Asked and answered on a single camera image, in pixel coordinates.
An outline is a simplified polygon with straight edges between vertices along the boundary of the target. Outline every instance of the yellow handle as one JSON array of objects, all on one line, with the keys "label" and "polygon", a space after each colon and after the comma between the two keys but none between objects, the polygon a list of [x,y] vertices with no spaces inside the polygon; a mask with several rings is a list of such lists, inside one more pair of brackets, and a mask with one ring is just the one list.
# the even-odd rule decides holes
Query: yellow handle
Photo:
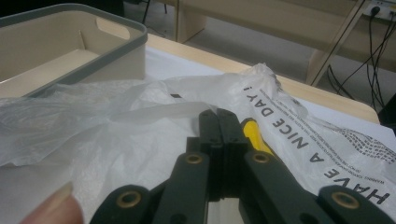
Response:
[{"label": "yellow handle", "polygon": [[259,125],[255,120],[249,120],[244,125],[244,134],[245,137],[250,139],[251,144],[256,150],[264,151],[275,156],[272,149],[268,147],[264,140],[262,140],[262,134],[260,133]]}]

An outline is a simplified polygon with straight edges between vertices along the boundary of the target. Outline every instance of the bin handle cutout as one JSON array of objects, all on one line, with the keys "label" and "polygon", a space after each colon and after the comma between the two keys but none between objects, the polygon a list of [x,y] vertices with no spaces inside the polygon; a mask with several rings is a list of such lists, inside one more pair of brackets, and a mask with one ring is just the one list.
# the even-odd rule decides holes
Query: bin handle cutout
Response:
[{"label": "bin handle cutout", "polygon": [[116,24],[115,22],[112,21],[107,21],[105,19],[102,19],[100,17],[96,18],[96,26],[98,27],[99,30],[106,32],[111,35],[118,36],[119,38],[122,39],[129,39],[131,38],[131,35],[129,34],[128,29],[125,27]]}]

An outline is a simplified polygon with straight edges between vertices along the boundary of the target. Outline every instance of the floor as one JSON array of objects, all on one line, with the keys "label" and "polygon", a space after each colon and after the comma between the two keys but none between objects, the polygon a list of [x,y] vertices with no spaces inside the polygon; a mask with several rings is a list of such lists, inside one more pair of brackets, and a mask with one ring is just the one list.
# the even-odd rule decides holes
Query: floor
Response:
[{"label": "floor", "polygon": [[[133,5],[124,3],[125,17],[142,22],[146,3]],[[168,39],[173,38],[174,9],[167,6],[165,14],[164,4],[151,1],[146,18],[148,32]],[[266,63],[277,74],[300,82],[304,82],[310,56],[314,49],[289,42],[274,36],[250,30],[225,21],[208,18],[206,27],[199,34],[188,40],[186,45],[203,49],[220,56],[254,65]],[[361,66],[343,57],[336,56],[332,61],[332,70],[337,79],[342,82],[353,71]],[[334,79],[323,76],[318,88],[336,92],[331,86]],[[379,81],[384,101],[387,102],[396,88],[396,74],[386,70],[379,70]],[[366,66],[354,75],[345,85],[345,89],[358,101],[372,105],[371,88],[367,80]]]}]

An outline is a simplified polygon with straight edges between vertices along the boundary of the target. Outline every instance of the cable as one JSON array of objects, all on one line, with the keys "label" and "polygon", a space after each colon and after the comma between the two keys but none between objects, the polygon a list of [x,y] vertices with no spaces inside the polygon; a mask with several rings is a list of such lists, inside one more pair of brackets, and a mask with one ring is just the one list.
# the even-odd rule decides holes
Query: cable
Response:
[{"label": "cable", "polygon": [[[372,15],[369,20],[370,57],[359,68],[357,68],[351,75],[349,75],[341,84],[335,78],[335,75],[332,74],[333,78],[334,78],[334,80],[336,80],[336,84],[338,86],[336,93],[341,95],[340,91],[347,93],[344,88],[344,85],[350,80],[351,77],[353,77],[366,64],[367,79],[369,81],[369,85],[371,88],[372,105],[373,105],[373,108],[375,109],[375,111],[376,111],[376,102],[378,102],[379,105],[381,105],[382,107],[385,106],[385,103],[384,103],[384,100],[382,97],[382,91],[381,91],[381,88],[379,85],[379,80],[378,80],[379,62],[380,62],[380,58],[383,55],[383,53],[386,49],[386,46],[389,42],[389,38],[395,32],[395,28],[396,28],[396,21],[393,21],[395,13],[391,13],[390,23],[389,23],[387,31],[385,32],[385,35],[382,39],[382,42],[375,50],[373,50],[372,21],[373,21],[375,15],[378,14],[379,10],[380,10],[379,7],[373,7]],[[369,61],[371,61],[372,65],[373,65],[373,76],[372,77],[370,76],[370,72],[369,72],[370,71],[370,67],[368,64]]]},{"label": "cable", "polygon": [[371,53],[371,59],[372,59],[372,65],[373,65],[373,78],[370,81],[370,86],[372,88],[372,98],[373,98],[374,106],[375,106],[375,100],[377,100],[382,107],[385,106],[384,99],[382,97],[381,87],[379,85],[379,80],[378,80],[378,70],[379,70],[379,60],[385,51],[384,47],[388,44],[389,37],[394,32],[393,28],[394,28],[396,22],[392,25],[393,17],[394,17],[394,14],[392,13],[389,26],[387,28],[387,31],[385,32],[384,37],[383,37],[382,45],[379,49],[378,56],[377,56],[376,60],[375,60],[375,54],[373,53],[373,39],[372,39],[372,29],[371,29],[373,17],[370,18],[370,22],[369,22],[370,53]]},{"label": "cable", "polygon": [[[375,15],[378,14],[379,10],[380,10],[379,7],[373,7],[373,8],[372,8],[372,16],[370,17],[370,22],[371,22],[371,20],[375,17]],[[392,13],[392,19],[390,20],[390,24],[389,24],[389,25],[392,24],[393,16],[394,16],[394,13]],[[394,27],[395,27],[395,25],[396,25],[396,23],[394,23],[393,26],[392,26],[392,30],[393,30],[393,31],[390,32],[388,35],[385,35],[385,38],[384,38],[385,40],[389,40],[390,36],[391,36],[392,33],[394,32]],[[375,51],[373,52],[373,54],[376,54],[384,45],[385,45],[385,44],[384,44],[384,41],[383,41],[383,42],[375,49]],[[349,81],[350,78],[352,78],[359,70],[361,70],[361,68],[362,68],[365,64],[367,64],[367,63],[372,59],[373,54],[371,54],[370,57],[369,57],[366,61],[364,61],[364,63],[361,64],[361,66],[359,66],[351,75],[349,75],[349,76],[343,81],[343,83],[341,84],[341,86],[344,86],[344,85]]]},{"label": "cable", "polygon": [[330,74],[332,74],[332,78],[335,81],[335,84],[337,85],[338,88],[341,88],[341,90],[347,95],[347,97],[349,97],[352,100],[355,100],[355,98],[352,96],[352,94],[350,94],[344,87],[341,87],[341,83],[338,81],[337,77],[334,74],[334,71],[332,70],[332,66],[329,64],[329,66],[327,66],[327,76],[328,79],[330,81],[330,84],[332,85],[332,88],[337,91],[337,89],[334,87],[334,85],[332,84],[332,81],[330,79]]}]

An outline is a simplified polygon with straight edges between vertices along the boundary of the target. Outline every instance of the black cable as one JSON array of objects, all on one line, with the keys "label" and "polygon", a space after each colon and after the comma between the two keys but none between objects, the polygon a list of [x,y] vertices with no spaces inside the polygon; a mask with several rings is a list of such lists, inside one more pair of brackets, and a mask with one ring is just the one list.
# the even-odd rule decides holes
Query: black cable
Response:
[{"label": "black cable", "polygon": [[[380,48],[380,50],[378,52],[378,56],[377,56],[375,61],[374,61],[374,55],[372,55],[373,79],[372,79],[372,82],[371,82],[371,86],[372,86],[372,88],[374,87],[374,85],[376,86],[376,91],[377,92],[375,92],[374,89],[372,89],[372,91],[375,93],[375,98],[376,98],[376,100],[379,102],[379,104],[382,107],[385,106],[385,103],[384,103],[384,98],[382,97],[382,91],[381,91],[381,87],[379,85],[379,80],[378,80],[379,60],[380,60],[382,54],[384,53],[384,51],[386,49],[386,45],[388,44],[390,35],[394,32],[393,28],[395,27],[396,22],[392,26],[393,18],[394,18],[394,14],[392,13],[391,14],[391,18],[390,18],[389,26],[387,28],[387,31],[385,32],[385,35],[384,35],[383,40],[382,40],[381,48]],[[371,21],[369,23],[369,27],[370,27],[370,37],[372,37],[372,33],[371,33],[372,31],[371,31],[370,24],[371,24]],[[371,52],[372,52],[372,38],[370,38],[370,43],[371,43]]]},{"label": "black cable", "polygon": [[375,88],[374,88],[375,77],[376,77],[376,73],[375,73],[376,65],[375,65],[375,55],[373,54],[373,32],[372,32],[373,19],[374,19],[374,16],[372,15],[370,17],[370,21],[369,21],[369,38],[370,38],[370,58],[371,58],[372,67],[373,67],[373,77],[370,78],[370,67],[369,67],[369,64],[367,64],[366,73],[367,73],[367,78],[369,80],[369,85],[371,87],[371,96],[372,96],[373,108],[376,111],[375,100],[377,100],[380,104],[381,104],[381,101],[378,99],[378,96],[375,93]]},{"label": "black cable", "polygon": [[[391,19],[390,19],[390,21],[393,21],[393,18],[395,17],[395,14],[396,14],[395,12],[391,12]],[[391,27],[391,29],[390,29],[390,31],[389,31],[389,36],[391,36],[391,35],[395,32],[395,29],[396,29],[396,21],[393,23],[393,25],[392,25],[392,27]],[[384,50],[383,50],[382,52],[380,52],[380,54],[379,54],[380,56],[382,56],[382,53],[384,53],[385,48],[387,47],[388,42],[389,42],[389,39],[386,40],[385,46],[384,46]],[[391,114],[390,114],[389,108],[388,108],[387,106],[383,106],[383,108],[381,109],[381,112],[380,112],[380,113],[382,113],[382,116],[380,117],[381,124],[384,125],[384,126],[387,126],[387,127],[391,128],[391,129],[393,129],[393,131],[394,131],[395,134],[396,134],[396,123],[384,123],[384,121],[385,121],[385,122],[390,122],[390,121],[391,121]]]},{"label": "black cable", "polygon": [[341,88],[341,90],[352,100],[355,100],[355,98],[352,96],[352,94],[350,94],[344,87],[341,87],[341,83],[338,81],[338,78],[335,76],[334,71],[332,70],[332,66],[329,64],[329,66],[327,67],[328,70],[328,75],[332,74],[332,78],[335,81],[335,84]]},{"label": "black cable", "polygon": [[332,79],[330,78],[329,68],[330,68],[330,65],[327,66],[327,70],[326,70],[327,79],[329,80],[329,83],[330,83],[330,85],[332,86],[332,89],[335,90],[335,91],[337,91],[337,89],[336,89],[336,88],[334,87],[334,85],[332,84]]},{"label": "black cable", "polygon": [[[384,107],[385,103],[382,97],[382,91],[379,85],[379,80],[378,80],[378,70],[379,70],[379,61],[381,56],[383,55],[386,46],[389,42],[389,38],[390,36],[395,32],[395,28],[396,28],[396,21],[393,22],[393,18],[394,18],[394,13],[392,13],[391,15],[391,19],[390,19],[390,23],[389,26],[387,28],[387,31],[385,32],[385,35],[383,37],[383,40],[381,42],[381,44],[375,49],[375,51],[373,51],[373,39],[372,39],[372,20],[374,19],[375,15],[379,12],[379,7],[377,7],[377,10],[373,10],[372,9],[372,16],[370,17],[370,21],[369,21],[369,35],[370,35],[370,57],[359,67],[357,68],[351,75],[349,75],[344,81],[343,83],[339,84],[338,82],[338,90],[336,91],[338,94],[340,94],[340,91],[342,91],[344,89],[344,85],[347,83],[347,81],[353,77],[365,64],[367,65],[367,78],[369,81],[369,85],[371,87],[371,94],[372,94],[372,104],[373,107],[375,108],[376,111],[376,106],[375,106],[375,101],[378,101],[379,104]],[[369,65],[368,62],[372,61],[373,64],[373,77],[370,77],[369,74]]]},{"label": "black cable", "polygon": [[[371,20],[375,17],[375,15],[378,14],[379,10],[380,10],[379,7],[373,7],[373,8],[372,8],[372,16],[370,17],[370,23],[371,23]],[[392,35],[393,32],[390,32],[388,35],[385,35],[385,38],[384,38],[384,39],[385,39],[385,40],[389,40],[389,38],[390,38],[390,36]],[[378,50],[381,49],[381,48],[385,45],[384,42],[385,42],[385,41],[383,41],[383,42],[375,49],[374,52],[371,52],[370,57],[369,57],[366,61],[364,61],[364,63],[362,63],[361,66],[359,66],[351,75],[349,75],[349,76],[343,81],[343,83],[341,83],[341,86],[344,86],[344,85],[349,81],[350,78],[352,78],[359,70],[361,70],[361,68],[362,68],[365,64],[367,64],[370,60],[372,60],[373,54],[376,54],[376,53],[378,52]]]}]

